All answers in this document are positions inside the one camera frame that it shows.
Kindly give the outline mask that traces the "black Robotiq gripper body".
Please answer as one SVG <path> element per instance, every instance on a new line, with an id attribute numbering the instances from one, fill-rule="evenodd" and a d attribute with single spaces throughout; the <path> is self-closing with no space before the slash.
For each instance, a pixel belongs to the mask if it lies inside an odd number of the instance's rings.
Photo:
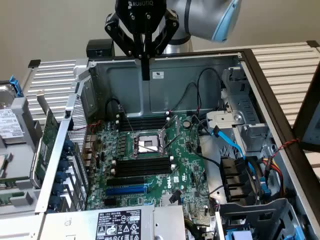
<path id="1" fill-rule="evenodd" d="M 130 33 L 151 33 L 158 28 L 167 10 L 166 0 L 117 0 L 115 12 Z"/>

